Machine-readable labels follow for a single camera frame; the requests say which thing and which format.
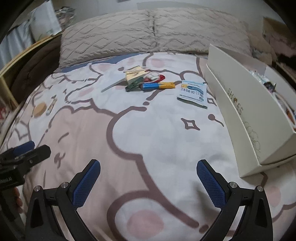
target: fabric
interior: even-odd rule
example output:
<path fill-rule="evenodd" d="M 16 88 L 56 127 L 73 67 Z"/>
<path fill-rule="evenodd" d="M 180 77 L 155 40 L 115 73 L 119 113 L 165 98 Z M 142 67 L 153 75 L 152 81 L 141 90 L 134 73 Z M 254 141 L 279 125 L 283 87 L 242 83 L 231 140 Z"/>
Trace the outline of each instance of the fabric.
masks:
<path fill-rule="evenodd" d="M 206 159 L 229 182 L 264 187 L 274 240 L 280 240 L 296 213 L 296 162 L 239 178 L 211 91 L 207 109 L 177 99 L 181 80 L 203 81 L 206 61 L 194 55 L 142 54 L 50 75 L 29 96 L 1 148 L 28 140 L 51 148 L 51 157 L 25 177 L 25 205 L 36 185 L 58 187 L 95 158 L 101 174 L 78 213 L 98 240 L 200 240 L 220 211 L 196 174 L 197 162 Z M 163 74 L 176 88 L 126 92 L 119 84 L 100 92 L 106 82 L 122 79 L 124 70 L 137 65 Z M 47 115 L 53 99 L 57 102 Z M 226 238 L 233 235 L 242 211 Z M 66 238 L 73 240 L 56 214 Z"/>
<path fill-rule="evenodd" d="M 270 66 L 273 61 L 276 62 L 276 53 L 270 44 L 263 38 L 261 33 L 258 31 L 250 31 L 248 32 L 248 37 L 254 58 L 257 58 Z"/>
<path fill-rule="evenodd" d="M 204 8 L 160 8 L 153 11 L 159 51 L 208 52 L 209 45 L 250 54 L 245 27 L 234 16 Z"/>
<path fill-rule="evenodd" d="M 130 54 L 125 54 L 125 55 L 106 57 L 106 58 L 102 58 L 102 59 L 98 59 L 98 60 L 92 60 L 92 61 L 89 61 L 89 62 L 86 62 L 86 63 L 81 63 L 81 64 L 77 64 L 77 65 L 74 65 L 74 66 L 66 67 L 66 68 L 62 69 L 61 71 L 59 71 L 59 72 L 67 73 L 67 72 L 70 72 L 70 71 L 72 71 L 74 69 L 78 69 L 78 68 L 81 68 L 81 67 L 84 67 L 84 66 L 87 66 L 87 65 L 98 64 L 98 63 L 116 64 L 116 63 L 118 63 L 119 61 L 121 61 L 123 59 L 133 57 L 133 56 L 136 56 L 138 54 L 140 54 L 140 53 L 130 53 Z"/>
<path fill-rule="evenodd" d="M 245 27 L 227 13 L 203 8 L 118 12 L 67 28 L 59 67 L 126 53 L 207 53 L 210 44 L 251 55 Z"/>
<path fill-rule="evenodd" d="M 17 75 L 11 92 L 20 103 L 59 66 L 61 36 L 37 51 Z"/>

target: pink cheek pattern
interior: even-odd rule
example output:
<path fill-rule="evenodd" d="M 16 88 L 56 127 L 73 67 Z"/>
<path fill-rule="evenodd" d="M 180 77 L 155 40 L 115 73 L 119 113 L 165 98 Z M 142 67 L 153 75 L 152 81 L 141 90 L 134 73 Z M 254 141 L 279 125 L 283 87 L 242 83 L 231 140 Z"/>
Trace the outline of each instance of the pink cheek pattern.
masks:
<path fill-rule="evenodd" d="M 125 88 L 124 85 L 116 85 L 116 86 L 115 86 L 115 89 L 116 89 L 116 90 L 123 90 L 124 88 Z"/>
<path fill-rule="evenodd" d="M 106 71 L 107 69 L 109 69 L 112 65 L 111 64 L 106 64 L 106 63 L 101 63 L 99 64 L 98 68 L 101 71 Z"/>
<path fill-rule="evenodd" d="M 165 65 L 164 61 L 158 58 L 153 58 L 151 60 L 151 64 L 153 65 L 153 67 L 156 67 L 156 68 L 162 68 Z"/>
<path fill-rule="evenodd" d="M 94 90 L 94 88 L 93 88 L 93 87 L 90 87 L 90 88 L 88 88 L 88 89 L 86 89 L 86 90 L 81 91 L 81 92 L 78 94 L 78 96 L 81 97 L 81 96 L 87 95 L 88 93 L 91 93 L 93 90 Z"/>
<path fill-rule="evenodd" d="M 265 187 L 265 193 L 269 205 L 271 205 L 272 207 L 276 207 L 277 205 L 279 205 L 281 201 L 281 190 L 278 187 Z"/>
<path fill-rule="evenodd" d="M 146 240 L 159 234 L 164 223 L 156 212 L 140 210 L 129 218 L 126 228 L 135 238 Z"/>
<path fill-rule="evenodd" d="M 129 58 L 127 64 L 132 65 L 135 62 L 133 58 Z"/>

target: pillow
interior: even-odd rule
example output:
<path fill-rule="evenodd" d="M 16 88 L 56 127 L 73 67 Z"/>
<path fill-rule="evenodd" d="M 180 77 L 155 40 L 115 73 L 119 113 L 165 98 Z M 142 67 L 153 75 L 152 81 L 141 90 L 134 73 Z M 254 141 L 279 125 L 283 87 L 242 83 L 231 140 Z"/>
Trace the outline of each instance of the pillow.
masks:
<path fill-rule="evenodd" d="M 207 53 L 210 44 L 251 55 L 244 25 L 227 13 L 203 8 L 118 12 L 67 28 L 59 67 L 128 53 Z"/>
<path fill-rule="evenodd" d="M 155 46 L 147 10 L 90 18 L 67 28 L 62 36 L 59 67 L 112 55 L 150 52 Z"/>
<path fill-rule="evenodd" d="M 208 53 L 210 44 L 251 55 L 245 26 L 234 16 L 208 8 L 154 10 L 160 51 Z"/>

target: cardboard box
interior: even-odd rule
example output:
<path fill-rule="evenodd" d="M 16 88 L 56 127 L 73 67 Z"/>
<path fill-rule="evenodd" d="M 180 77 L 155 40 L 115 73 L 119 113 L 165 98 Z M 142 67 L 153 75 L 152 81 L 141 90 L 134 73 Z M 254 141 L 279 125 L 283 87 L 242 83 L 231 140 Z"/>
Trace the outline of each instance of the cardboard box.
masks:
<path fill-rule="evenodd" d="M 237 52 L 210 46 L 205 79 L 226 122 L 240 177 L 259 173 L 296 156 L 296 132 L 274 97 L 248 69 L 276 83 L 296 109 L 296 93 L 273 69 Z"/>

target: snack packet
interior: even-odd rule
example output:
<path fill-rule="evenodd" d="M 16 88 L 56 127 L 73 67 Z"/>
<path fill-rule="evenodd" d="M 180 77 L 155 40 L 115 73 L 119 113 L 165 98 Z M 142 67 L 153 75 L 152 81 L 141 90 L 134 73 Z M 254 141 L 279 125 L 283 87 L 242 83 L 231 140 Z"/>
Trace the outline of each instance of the snack packet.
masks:
<path fill-rule="evenodd" d="M 207 84 L 182 80 L 178 98 L 207 107 Z"/>

